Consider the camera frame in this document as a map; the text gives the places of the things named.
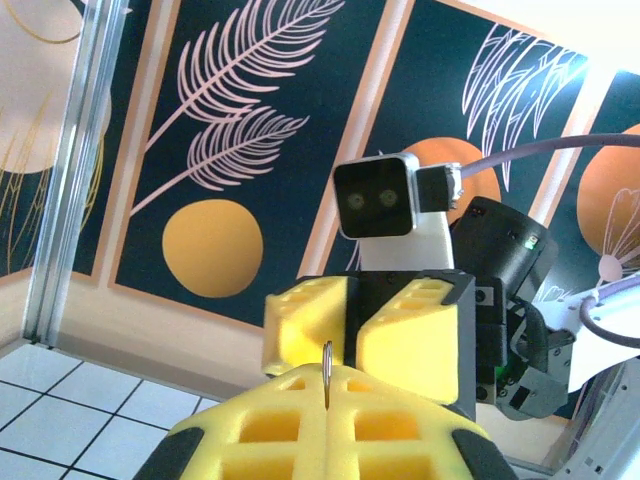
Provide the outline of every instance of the white tile floor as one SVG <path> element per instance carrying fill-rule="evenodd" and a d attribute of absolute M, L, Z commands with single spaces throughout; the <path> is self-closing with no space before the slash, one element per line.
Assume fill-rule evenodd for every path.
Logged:
<path fill-rule="evenodd" d="M 0 358 L 0 479 L 130 480 L 217 402 L 24 345 Z"/>

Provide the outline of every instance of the orange circle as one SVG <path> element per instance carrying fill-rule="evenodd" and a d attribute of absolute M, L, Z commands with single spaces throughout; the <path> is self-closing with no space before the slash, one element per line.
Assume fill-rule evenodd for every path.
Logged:
<path fill-rule="evenodd" d="M 640 124 L 624 133 L 640 134 Z M 640 245 L 638 230 L 635 230 L 635 234 L 633 229 L 629 230 L 633 227 L 629 225 L 630 222 L 639 221 L 639 198 L 640 149 L 603 147 L 587 165 L 580 179 L 577 198 L 578 226 L 585 241 L 595 252 L 622 258 Z M 607 230 L 609 241 L 605 248 Z M 636 257 L 633 264 L 640 266 L 638 259 L 640 257 Z"/>
<path fill-rule="evenodd" d="M 414 143 L 404 151 L 418 157 L 421 167 L 448 162 L 465 166 L 482 158 L 482 152 L 474 145 L 453 137 L 427 138 Z M 492 168 L 465 178 L 462 180 L 462 188 L 464 193 L 458 200 L 458 208 L 447 212 L 449 224 L 462 216 L 473 197 L 487 197 L 498 202 L 501 199 L 498 178 Z"/>
<path fill-rule="evenodd" d="M 256 277 L 262 262 L 262 233 L 251 212 L 239 203 L 203 200 L 169 219 L 162 253 L 173 276 L 191 293 L 230 297 Z"/>

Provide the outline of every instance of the yellow sponge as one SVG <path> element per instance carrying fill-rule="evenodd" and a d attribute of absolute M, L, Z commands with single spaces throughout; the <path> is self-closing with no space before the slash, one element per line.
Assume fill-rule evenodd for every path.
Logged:
<path fill-rule="evenodd" d="M 204 430 L 181 480 L 471 480 L 451 436 L 473 422 L 363 372 L 305 365 L 199 413 Z"/>
<path fill-rule="evenodd" d="M 413 280 L 358 332 L 356 367 L 441 404 L 458 399 L 458 308 L 453 285 Z"/>
<path fill-rule="evenodd" d="M 271 375 L 322 361 L 333 342 L 333 363 L 344 359 L 347 277 L 306 280 L 281 295 L 269 295 L 264 315 L 262 371 Z"/>

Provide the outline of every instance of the metal ring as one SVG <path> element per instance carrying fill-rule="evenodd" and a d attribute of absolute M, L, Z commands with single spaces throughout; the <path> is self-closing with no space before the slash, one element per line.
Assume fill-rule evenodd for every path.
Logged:
<path fill-rule="evenodd" d="M 322 383 L 324 385 L 324 408 L 329 410 L 329 387 L 331 385 L 331 364 L 333 363 L 333 345 L 329 341 L 322 350 Z"/>

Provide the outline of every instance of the white leaf outline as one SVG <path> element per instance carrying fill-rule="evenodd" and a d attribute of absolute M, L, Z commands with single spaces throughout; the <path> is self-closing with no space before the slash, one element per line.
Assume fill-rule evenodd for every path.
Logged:
<path fill-rule="evenodd" d="M 631 196 L 632 213 L 615 240 L 613 233 L 616 230 L 616 222 L 619 221 L 616 219 L 616 208 L 627 200 L 626 196 Z M 640 189 L 621 188 L 613 197 L 604 229 L 602 254 L 615 257 L 625 274 L 640 269 Z"/>
<path fill-rule="evenodd" d="M 259 103 L 250 94 L 279 88 L 252 80 L 292 76 L 291 70 L 309 63 L 325 33 L 322 27 L 344 0 L 286 0 L 274 20 L 277 3 L 249 0 L 242 10 L 233 11 L 224 27 L 216 22 L 208 35 L 203 31 L 192 50 L 190 42 L 185 44 L 177 74 L 181 104 L 150 137 L 145 151 L 183 113 L 208 123 L 238 120 Z"/>
<path fill-rule="evenodd" d="M 522 64 L 531 58 L 531 52 L 540 48 L 545 53 L 538 57 L 534 65 L 525 65 L 523 68 Z M 537 137 L 540 123 L 551 102 L 586 68 L 587 63 L 575 52 L 494 24 L 476 54 L 463 90 L 462 111 L 463 114 L 469 113 L 467 138 L 471 136 L 479 117 L 485 111 L 481 140 L 484 156 L 493 152 L 496 136 L 505 119 L 503 150 L 513 148 L 517 144 L 532 113 L 533 136 Z M 535 99 L 528 99 L 524 105 L 521 104 L 532 80 L 542 74 L 542 88 L 535 95 Z M 509 162 L 502 164 L 502 176 L 507 191 L 510 169 Z"/>
<path fill-rule="evenodd" d="M 351 258 L 347 263 L 346 271 L 358 271 L 362 269 L 362 256 L 360 255 L 360 242 L 358 240 L 353 241 L 353 251 L 351 252 Z"/>
<path fill-rule="evenodd" d="M 309 120 L 309 117 L 293 119 L 275 113 L 271 107 L 264 106 L 238 122 L 210 124 L 192 140 L 187 169 L 141 200 L 130 215 L 186 178 L 209 190 L 222 191 L 227 186 L 240 185 L 241 180 L 271 171 L 264 165 L 278 158 L 282 142 Z"/>
<path fill-rule="evenodd" d="M 557 285 L 548 286 L 545 282 L 543 282 L 536 292 L 535 296 L 533 297 L 532 303 L 557 302 L 565 300 L 574 293 L 574 289 L 564 289 Z"/>

